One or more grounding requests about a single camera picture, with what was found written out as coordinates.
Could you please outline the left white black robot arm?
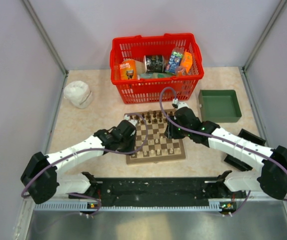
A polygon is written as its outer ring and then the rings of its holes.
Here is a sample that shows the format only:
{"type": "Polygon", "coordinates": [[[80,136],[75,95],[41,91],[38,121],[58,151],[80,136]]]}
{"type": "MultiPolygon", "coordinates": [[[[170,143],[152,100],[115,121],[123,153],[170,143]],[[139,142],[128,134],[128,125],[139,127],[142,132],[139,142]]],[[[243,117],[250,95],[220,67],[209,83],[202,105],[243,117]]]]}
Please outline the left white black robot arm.
{"type": "Polygon", "coordinates": [[[64,150],[44,155],[35,153],[20,177],[24,185],[22,197],[31,197],[35,204],[43,204],[54,196],[82,194],[96,195],[97,186],[89,173],[68,176],[75,166],[107,153],[131,155],[135,152],[138,121],[122,120],[111,129],[100,129],[93,135],[64,150]]]}

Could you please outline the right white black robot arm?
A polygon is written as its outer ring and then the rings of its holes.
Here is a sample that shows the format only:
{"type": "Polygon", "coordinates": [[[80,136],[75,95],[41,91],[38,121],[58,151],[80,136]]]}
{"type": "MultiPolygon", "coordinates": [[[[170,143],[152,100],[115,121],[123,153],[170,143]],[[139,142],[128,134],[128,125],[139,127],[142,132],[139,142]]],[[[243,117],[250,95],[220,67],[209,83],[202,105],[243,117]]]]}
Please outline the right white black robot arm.
{"type": "Polygon", "coordinates": [[[287,148],[270,148],[234,135],[211,121],[201,122],[184,102],[174,103],[165,135],[169,139],[189,138],[196,144],[219,150],[250,166],[247,171],[229,171],[216,186],[228,198],[238,191],[261,191],[285,200],[287,195],[287,148]]]}

